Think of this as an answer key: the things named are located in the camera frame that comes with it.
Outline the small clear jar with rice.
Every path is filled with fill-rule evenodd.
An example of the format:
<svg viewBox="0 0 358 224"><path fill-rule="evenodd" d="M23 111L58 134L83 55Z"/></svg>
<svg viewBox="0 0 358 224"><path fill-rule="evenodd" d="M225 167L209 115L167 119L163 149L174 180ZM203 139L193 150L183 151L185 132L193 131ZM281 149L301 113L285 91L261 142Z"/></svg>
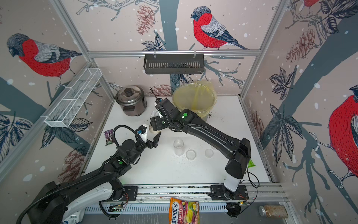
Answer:
<svg viewBox="0 0 358 224"><path fill-rule="evenodd" d="M182 156L184 154L184 142L182 139L176 139L173 143L174 153L177 156Z"/></svg>

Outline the clear plastic jar lid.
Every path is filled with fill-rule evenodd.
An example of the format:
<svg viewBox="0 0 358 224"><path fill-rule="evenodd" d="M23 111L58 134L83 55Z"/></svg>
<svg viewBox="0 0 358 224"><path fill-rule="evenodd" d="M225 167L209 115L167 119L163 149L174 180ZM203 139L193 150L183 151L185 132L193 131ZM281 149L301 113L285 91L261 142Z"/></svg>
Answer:
<svg viewBox="0 0 358 224"><path fill-rule="evenodd" d="M212 158L213 155L214 155L214 152L213 152L212 149L206 149L206 150L205 150L205 157L207 157L207 158Z"/></svg>
<svg viewBox="0 0 358 224"><path fill-rule="evenodd" d="M186 158L189 160L189 161L193 161L196 159L196 152L192 149L189 149L187 150L186 152Z"/></svg>

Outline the clear jar with top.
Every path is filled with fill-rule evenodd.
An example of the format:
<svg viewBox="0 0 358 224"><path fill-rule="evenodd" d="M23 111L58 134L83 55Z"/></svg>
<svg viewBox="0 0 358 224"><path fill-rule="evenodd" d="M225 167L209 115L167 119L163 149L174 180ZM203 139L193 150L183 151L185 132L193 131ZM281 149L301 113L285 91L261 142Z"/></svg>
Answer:
<svg viewBox="0 0 358 224"><path fill-rule="evenodd" d="M158 125L157 125L157 118L159 117L159 112L157 110L152 111L151 118L150 118L150 131L153 134L159 133Z"/></svg>

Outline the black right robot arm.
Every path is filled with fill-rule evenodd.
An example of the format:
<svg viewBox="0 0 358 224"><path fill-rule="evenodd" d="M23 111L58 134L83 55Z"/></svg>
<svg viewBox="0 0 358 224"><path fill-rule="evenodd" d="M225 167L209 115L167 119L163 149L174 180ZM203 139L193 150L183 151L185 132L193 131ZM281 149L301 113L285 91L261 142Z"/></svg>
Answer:
<svg viewBox="0 0 358 224"><path fill-rule="evenodd" d="M237 190L251 159L251 143L248 139L239 140L223 133L188 109L182 112L176 109L171 114L159 112L150 118L150 125L154 131L168 128L193 135L216 148L228 159L223 186L231 192Z"/></svg>

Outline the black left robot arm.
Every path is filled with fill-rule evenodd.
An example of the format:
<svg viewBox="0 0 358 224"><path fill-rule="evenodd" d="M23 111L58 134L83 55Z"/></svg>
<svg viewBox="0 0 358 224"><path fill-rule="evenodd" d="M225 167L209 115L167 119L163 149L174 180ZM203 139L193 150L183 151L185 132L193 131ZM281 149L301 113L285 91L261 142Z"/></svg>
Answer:
<svg viewBox="0 0 358 224"><path fill-rule="evenodd" d="M20 224L28 216L32 224L61 224L74 213L94 204L110 200L126 206L130 196L136 196L137 189L131 193L119 180L132 165L136 165L143 151L157 148L158 133L152 141L147 139L149 128L141 125L136 130L126 125L118 125L111 132L116 152L105 160L99 168L75 180L46 184L34 201L19 215Z"/></svg>

